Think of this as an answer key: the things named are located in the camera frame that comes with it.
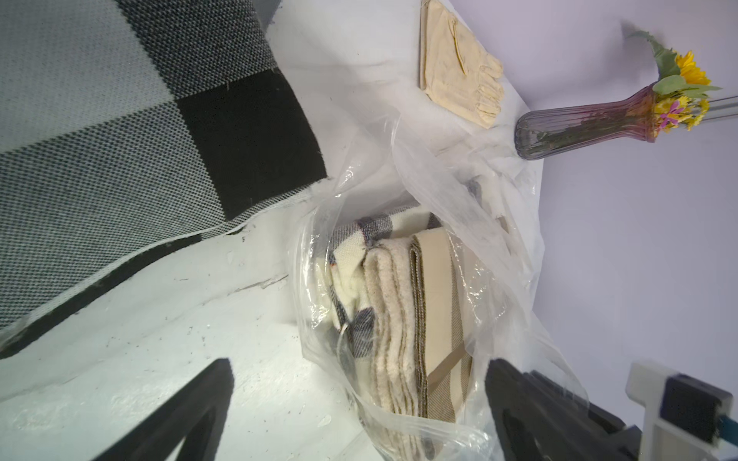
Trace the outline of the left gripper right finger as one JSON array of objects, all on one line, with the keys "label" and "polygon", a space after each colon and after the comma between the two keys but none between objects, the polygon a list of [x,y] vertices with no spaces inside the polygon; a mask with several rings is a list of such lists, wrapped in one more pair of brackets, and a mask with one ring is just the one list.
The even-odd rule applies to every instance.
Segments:
[{"label": "left gripper right finger", "polygon": [[641,429],[537,371],[489,362],[485,393],[507,460],[636,460]]}]

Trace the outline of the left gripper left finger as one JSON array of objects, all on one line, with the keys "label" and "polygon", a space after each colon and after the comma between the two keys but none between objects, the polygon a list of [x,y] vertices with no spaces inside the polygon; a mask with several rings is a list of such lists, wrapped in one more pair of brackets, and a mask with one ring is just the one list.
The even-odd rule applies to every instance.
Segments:
[{"label": "left gripper left finger", "polygon": [[213,460],[230,402],[234,374],[229,359],[213,361],[98,460]]}]

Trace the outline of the clear plastic vacuum bag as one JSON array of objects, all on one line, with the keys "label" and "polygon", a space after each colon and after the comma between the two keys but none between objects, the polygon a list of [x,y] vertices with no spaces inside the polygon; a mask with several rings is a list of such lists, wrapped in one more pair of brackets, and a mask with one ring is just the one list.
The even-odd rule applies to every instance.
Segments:
[{"label": "clear plastic vacuum bag", "polygon": [[305,357],[385,460],[543,449],[534,415],[589,401],[532,310],[541,169],[512,146],[522,99],[505,86],[486,130],[432,103],[413,62],[303,58],[286,76],[336,167],[292,254]]}]

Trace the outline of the black white checked scarf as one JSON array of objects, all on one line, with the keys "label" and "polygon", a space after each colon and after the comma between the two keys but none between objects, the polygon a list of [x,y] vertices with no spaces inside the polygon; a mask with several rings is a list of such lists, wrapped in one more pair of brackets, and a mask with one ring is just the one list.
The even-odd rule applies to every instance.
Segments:
[{"label": "black white checked scarf", "polygon": [[2,357],[326,175],[253,2],[3,2]]}]

